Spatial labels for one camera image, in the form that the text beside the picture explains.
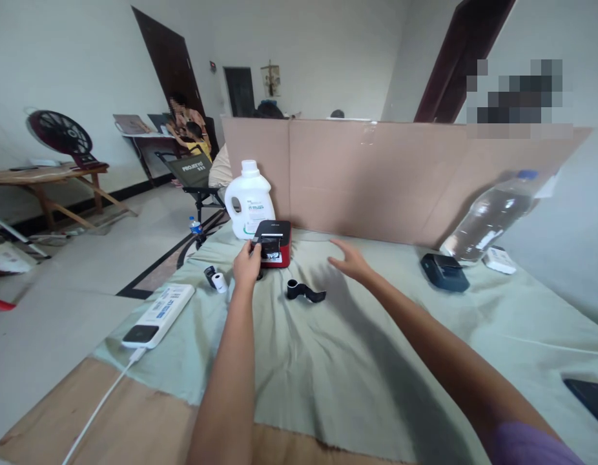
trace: purple sleeve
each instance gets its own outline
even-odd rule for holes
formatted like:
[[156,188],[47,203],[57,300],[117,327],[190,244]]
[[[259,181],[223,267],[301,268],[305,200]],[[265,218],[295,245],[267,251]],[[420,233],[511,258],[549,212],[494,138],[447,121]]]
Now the purple sleeve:
[[584,465],[565,444],[525,423],[502,423],[495,432],[493,465]]

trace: small water bottle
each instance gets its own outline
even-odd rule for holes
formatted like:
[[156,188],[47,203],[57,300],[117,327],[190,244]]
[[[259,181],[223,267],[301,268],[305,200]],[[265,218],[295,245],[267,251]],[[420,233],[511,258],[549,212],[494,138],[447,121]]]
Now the small water bottle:
[[441,245],[444,255],[461,265],[477,263],[499,237],[533,205],[533,180],[538,172],[522,170],[516,178],[497,184],[480,195],[467,216]]
[[202,225],[200,224],[200,222],[197,222],[193,216],[189,217],[189,229],[191,229],[192,234],[202,233]]

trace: door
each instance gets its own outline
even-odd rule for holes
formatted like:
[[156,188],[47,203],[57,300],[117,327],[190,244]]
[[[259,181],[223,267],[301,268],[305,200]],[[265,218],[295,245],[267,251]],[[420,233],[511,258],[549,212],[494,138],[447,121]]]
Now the door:
[[446,38],[415,115],[416,123],[453,123],[467,97],[467,76],[477,76],[515,0],[464,0]]
[[224,68],[232,116],[251,118],[254,114],[254,89],[250,68]]
[[180,92],[187,98],[187,106],[197,110],[204,117],[204,108],[183,36],[146,16],[137,8],[131,8],[138,20],[165,99],[168,100],[173,92]]

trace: green cloth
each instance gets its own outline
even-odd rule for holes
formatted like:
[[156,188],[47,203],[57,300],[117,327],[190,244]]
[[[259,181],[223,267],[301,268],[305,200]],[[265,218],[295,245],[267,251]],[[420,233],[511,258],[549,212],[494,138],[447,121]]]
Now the green cloth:
[[[428,464],[488,463],[469,422],[375,298],[333,269],[342,257],[330,235],[293,230],[291,264],[267,269],[254,290],[255,421],[314,436],[356,453]],[[431,286],[409,245],[352,239],[366,260],[493,364],[586,460],[598,457],[598,423],[563,386],[562,375],[598,380],[598,326],[519,269],[506,276],[483,264],[466,269],[471,287]],[[169,280],[196,293],[156,349],[128,376],[199,404],[234,287],[242,241],[230,224],[210,237]],[[214,265],[229,283],[218,294],[204,277]],[[327,298],[287,300],[295,279]],[[120,341],[157,290],[94,352],[123,368]]]

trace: right hand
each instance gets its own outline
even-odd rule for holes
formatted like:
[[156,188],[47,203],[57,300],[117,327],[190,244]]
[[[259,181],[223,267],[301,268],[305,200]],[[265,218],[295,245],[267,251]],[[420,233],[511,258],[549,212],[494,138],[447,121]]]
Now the right hand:
[[327,261],[349,278],[362,282],[373,272],[362,253],[351,244],[339,239],[332,239],[331,243],[337,245],[344,252],[344,261],[333,257],[328,257]]

